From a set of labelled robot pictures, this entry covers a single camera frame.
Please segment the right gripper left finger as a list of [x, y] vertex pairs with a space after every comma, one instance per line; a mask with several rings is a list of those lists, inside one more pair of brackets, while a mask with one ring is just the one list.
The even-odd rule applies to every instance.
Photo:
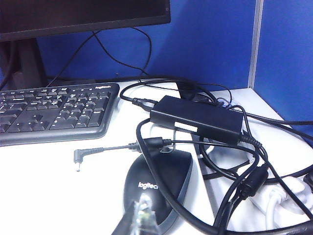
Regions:
[[134, 211], [127, 210], [117, 224], [113, 235], [130, 235], [133, 229]]

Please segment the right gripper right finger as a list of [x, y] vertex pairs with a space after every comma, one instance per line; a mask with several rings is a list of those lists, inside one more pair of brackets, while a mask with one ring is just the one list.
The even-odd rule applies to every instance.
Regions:
[[133, 218], [134, 235], [158, 235], [159, 227], [156, 221], [156, 214], [152, 210], [151, 198], [143, 193], [134, 206]]

